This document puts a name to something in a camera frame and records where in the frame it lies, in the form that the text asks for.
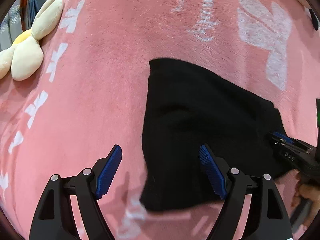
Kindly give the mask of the person's right hand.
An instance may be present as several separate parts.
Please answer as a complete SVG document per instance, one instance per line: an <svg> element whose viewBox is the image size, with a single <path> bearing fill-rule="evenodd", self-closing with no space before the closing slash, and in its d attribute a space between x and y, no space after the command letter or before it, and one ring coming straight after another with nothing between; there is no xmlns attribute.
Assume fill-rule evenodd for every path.
<svg viewBox="0 0 320 240"><path fill-rule="evenodd" d="M303 222L304 229L307 229L319 212L319 184L311 185L310 183L307 183L307 178L300 172L296 174L296 179L298 182L296 184L295 195L292 199L291 206L297 207L302 198L312 201L310 211Z"/></svg>

